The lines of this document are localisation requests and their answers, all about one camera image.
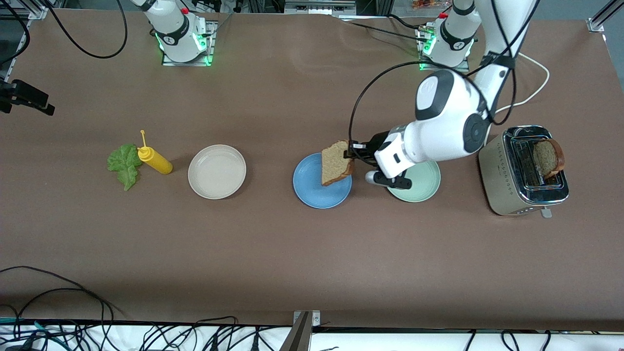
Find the yellow squeeze bottle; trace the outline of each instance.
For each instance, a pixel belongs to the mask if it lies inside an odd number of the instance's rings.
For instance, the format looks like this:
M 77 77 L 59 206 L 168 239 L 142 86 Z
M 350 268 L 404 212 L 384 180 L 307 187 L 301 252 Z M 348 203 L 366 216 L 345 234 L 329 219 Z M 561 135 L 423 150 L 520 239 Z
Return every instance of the yellow squeeze bottle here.
M 143 147 L 137 148 L 139 150 L 139 159 L 162 174 L 171 173 L 173 170 L 171 162 L 167 161 L 166 158 L 162 157 L 162 155 L 153 148 L 145 145 L 145 131 L 141 131 L 141 136 L 143 137 Z

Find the lettuce leaf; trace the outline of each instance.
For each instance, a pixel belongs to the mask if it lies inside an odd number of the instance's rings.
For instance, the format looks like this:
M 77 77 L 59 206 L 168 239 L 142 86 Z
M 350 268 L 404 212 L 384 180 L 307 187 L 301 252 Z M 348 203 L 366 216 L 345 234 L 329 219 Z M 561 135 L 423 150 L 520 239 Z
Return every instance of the lettuce leaf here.
M 124 185 L 125 191 L 137 182 L 137 167 L 143 164 L 135 144 L 121 145 L 110 154 L 107 163 L 109 171 L 117 172 L 117 179 Z

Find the table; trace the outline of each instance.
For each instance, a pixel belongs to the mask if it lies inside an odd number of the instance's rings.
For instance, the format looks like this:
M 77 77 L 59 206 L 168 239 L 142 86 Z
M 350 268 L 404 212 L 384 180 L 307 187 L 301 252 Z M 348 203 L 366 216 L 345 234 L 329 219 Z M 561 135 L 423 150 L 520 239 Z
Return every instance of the table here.
M 59 15 L 89 50 L 118 47 L 118 13 Z M 217 35 L 212 67 L 162 67 L 144 15 L 127 16 L 128 45 L 109 60 L 80 53 L 51 16 L 32 25 L 11 78 L 48 92 L 56 114 L 16 107 L 0 119 L 0 267 L 28 264 L 77 280 L 118 305 L 118 319 L 235 314 L 288 324 L 293 310 L 316 309 L 349 326 L 624 326 L 624 99 L 602 36 L 583 22 L 531 24 L 522 51 L 551 70 L 550 82 L 492 128 L 541 124 L 564 148 L 570 198 L 543 220 L 495 215 L 476 156 L 441 162 L 440 189 L 420 204 L 365 183 L 361 162 L 339 207 L 297 199 L 297 163 L 346 138 L 361 89 L 414 59 L 408 39 L 329 16 L 236 14 Z M 385 19 L 368 23 L 409 34 Z M 473 67 L 483 47 L 473 49 Z M 544 79 L 523 59 L 517 72 L 522 99 Z M 404 67 L 377 82 L 354 138 L 414 118 L 427 73 Z M 141 129 L 174 172 L 143 166 L 124 192 L 105 160 L 140 143 Z M 191 158 L 212 144 L 236 147 L 248 166 L 242 188 L 218 201 L 187 182 Z M 0 279 L 2 300 L 15 304 L 61 284 L 28 272 Z M 97 319 L 99 305 L 57 294 L 28 316 Z

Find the blue plate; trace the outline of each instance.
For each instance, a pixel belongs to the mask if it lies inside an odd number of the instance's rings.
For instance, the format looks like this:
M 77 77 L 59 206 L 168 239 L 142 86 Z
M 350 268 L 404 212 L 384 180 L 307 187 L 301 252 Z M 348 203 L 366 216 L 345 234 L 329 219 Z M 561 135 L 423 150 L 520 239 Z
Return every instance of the blue plate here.
M 311 154 L 299 162 L 293 175 L 295 194 L 304 204 L 315 209 L 330 209 L 344 201 L 351 191 L 351 176 L 329 186 L 321 185 L 321 153 Z

